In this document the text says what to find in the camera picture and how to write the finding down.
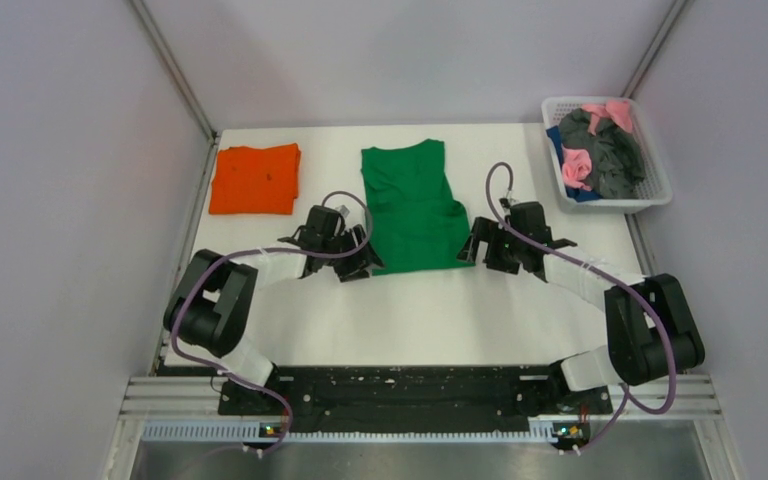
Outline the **green t shirt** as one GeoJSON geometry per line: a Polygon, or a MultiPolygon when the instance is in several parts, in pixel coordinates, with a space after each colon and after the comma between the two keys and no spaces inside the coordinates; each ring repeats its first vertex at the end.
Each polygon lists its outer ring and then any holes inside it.
{"type": "Polygon", "coordinates": [[[465,206],[445,172],[445,144],[361,151],[371,244],[384,268],[376,276],[469,267],[457,255],[470,236],[465,206]]]}

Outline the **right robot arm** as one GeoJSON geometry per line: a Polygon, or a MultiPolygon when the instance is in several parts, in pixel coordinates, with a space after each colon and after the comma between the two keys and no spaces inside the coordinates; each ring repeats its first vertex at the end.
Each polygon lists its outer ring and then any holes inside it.
{"type": "Polygon", "coordinates": [[[546,385],[549,404],[572,412],[587,391],[612,384],[628,391],[661,378],[666,397],[659,406],[628,399],[650,414],[664,414],[675,402],[680,371],[704,361],[705,347],[679,280],[670,274],[644,276],[625,271],[587,252],[576,242],[556,239],[538,202],[505,202],[504,215],[478,217],[457,258],[478,260],[490,269],[527,272],[560,287],[599,310],[606,339],[602,345],[558,360],[546,385]]]}

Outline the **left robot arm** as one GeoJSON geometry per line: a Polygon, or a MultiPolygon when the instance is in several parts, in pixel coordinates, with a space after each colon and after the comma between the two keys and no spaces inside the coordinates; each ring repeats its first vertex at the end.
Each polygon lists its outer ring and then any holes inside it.
{"type": "Polygon", "coordinates": [[[243,387],[243,401],[255,412],[268,413],[280,404],[290,414],[280,386],[270,379],[274,362],[246,335],[254,296],[324,268],[342,282],[368,278],[382,268],[371,244],[372,215],[363,214],[363,223],[351,225],[343,211],[315,205],[301,226],[271,245],[225,255],[197,251],[163,316],[171,350],[243,387]]]}

